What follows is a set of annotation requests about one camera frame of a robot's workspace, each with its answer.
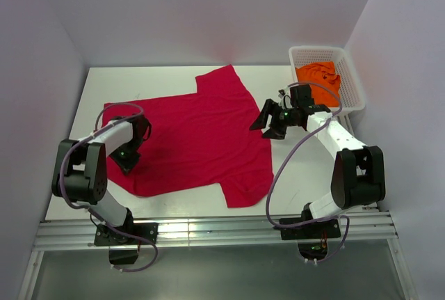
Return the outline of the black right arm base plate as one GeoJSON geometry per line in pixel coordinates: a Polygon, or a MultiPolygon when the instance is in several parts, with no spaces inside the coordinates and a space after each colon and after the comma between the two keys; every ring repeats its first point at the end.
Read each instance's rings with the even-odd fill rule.
{"type": "Polygon", "coordinates": [[[340,238],[341,231],[337,220],[322,221],[301,226],[299,228],[290,228],[292,223],[302,222],[301,217],[281,218],[279,224],[286,226],[278,228],[282,240],[306,240],[306,239],[322,239],[322,238],[340,238]]]}

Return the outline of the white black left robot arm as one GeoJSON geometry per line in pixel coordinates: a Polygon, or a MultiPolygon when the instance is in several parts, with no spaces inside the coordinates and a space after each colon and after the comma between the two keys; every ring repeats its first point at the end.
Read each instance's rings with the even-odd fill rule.
{"type": "Polygon", "coordinates": [[[143,114],[115,117],[80,140],[65,139],[58,145],[51,182],[52,194],[74,210],[86,210],[99,224],[97,230],[117,244],[143,239],[129,208],[108,192],[107,158],[128,175],[140,159],[138,149],[148,139],[151,124],[143,114]]]}

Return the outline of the red t shirt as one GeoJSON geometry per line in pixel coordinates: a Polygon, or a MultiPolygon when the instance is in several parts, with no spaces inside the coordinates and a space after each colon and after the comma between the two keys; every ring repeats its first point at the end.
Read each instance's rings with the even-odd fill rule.
{"type": "Polygon", "coordinates": [[[108,159],[108,178],[141,197],[219,184],[229,208],[256,205],[273,181],[270,141],[250,130],[257,103],[231,65],[195,82],[195,93],[134,100],[105,112],[109,121],[141,106],[152,124],[135,168],[125,175],[108,159]]]}

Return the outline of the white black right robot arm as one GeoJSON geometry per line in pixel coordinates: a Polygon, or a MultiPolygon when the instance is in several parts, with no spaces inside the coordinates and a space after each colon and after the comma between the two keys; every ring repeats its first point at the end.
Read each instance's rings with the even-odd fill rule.
{"type": "Polygon", "coordinates": [[[284,108],[267,99],[250,130],[260,130],[270,121],[269,129],[262,134],[265,139],[282,140],[288,127],[301,127],[307,135],[297,142],[285,157],[275,174],[266,196],[266,218],[277,228],[270,215],[270,202],[275,186],[292,156],[309,139],[316,138],[334,160],[330,191],[305,206],[306,216],[291,228],[301,228],[308,237],[316,237],[325,228],[325,222],[341,218],[344,211],[359,205],[369,205],[385,198],[385,165],[383,151],[378,146],[368,146],[350,134],[325,105],[293,106],[284,108]]]}

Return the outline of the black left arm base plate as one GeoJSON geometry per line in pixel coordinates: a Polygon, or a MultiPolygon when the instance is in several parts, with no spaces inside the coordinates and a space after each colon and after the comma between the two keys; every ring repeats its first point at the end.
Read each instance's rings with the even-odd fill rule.
{"type": "Polygon", "coordinates": [[[157,223],[135,223],[129,229],[112,230],[104,224],[97,226],[95,246],[135,246],[155,244],[159,225],[157,223]]]}

